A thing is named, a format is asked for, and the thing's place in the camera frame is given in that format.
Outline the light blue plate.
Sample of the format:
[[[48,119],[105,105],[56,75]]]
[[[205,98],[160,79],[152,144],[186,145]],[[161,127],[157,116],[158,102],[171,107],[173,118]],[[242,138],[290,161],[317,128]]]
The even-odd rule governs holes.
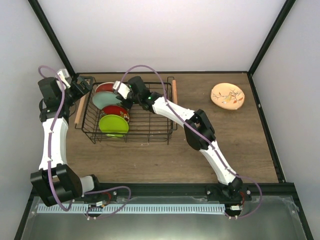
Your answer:
[[[121,101],[117,99],[117,95],[109,91],[95,93],[92,97],[92,102],[99,110],[110,105],[121,105]]]

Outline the beige floral plate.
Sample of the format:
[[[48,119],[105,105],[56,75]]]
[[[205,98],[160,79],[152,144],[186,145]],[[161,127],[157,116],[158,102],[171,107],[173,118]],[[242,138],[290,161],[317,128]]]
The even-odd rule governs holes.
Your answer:
[[[235,111],[243,106],[245,94],[237,85],[223,82],[211,89],[210,99],[222,109]]]

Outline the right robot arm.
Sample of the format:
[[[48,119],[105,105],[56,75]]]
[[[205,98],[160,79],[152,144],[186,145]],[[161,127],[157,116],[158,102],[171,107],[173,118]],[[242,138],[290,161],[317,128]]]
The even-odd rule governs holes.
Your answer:
[[[112,88],[126,108],[138,104],[142,109],[182,126],[188,145],[199,151],[213,168],[223,198],[232,202],[240,196],[243,181],[221,152],[215,130],[203,110],[191,110],[169,101],[166,94],[151,91],[140,76],[132,77],[128,83],[116,81]]]

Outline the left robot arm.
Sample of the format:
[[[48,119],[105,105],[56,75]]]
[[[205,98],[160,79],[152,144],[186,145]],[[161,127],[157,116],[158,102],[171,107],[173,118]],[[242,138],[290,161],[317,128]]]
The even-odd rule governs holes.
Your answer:
[[[79,177],[68,166],[66,151],[70,107],[91,92],[94,81],[92,76],[78,76],[70,82],[60,82],[57,77],[46,77],[38,82],[43,97],[39,103],[39,119],[44,143],[38,171],[31,173],[30,182],[48,207],[83,195],[97,202],[102,196],[98,178],[94,174]]]

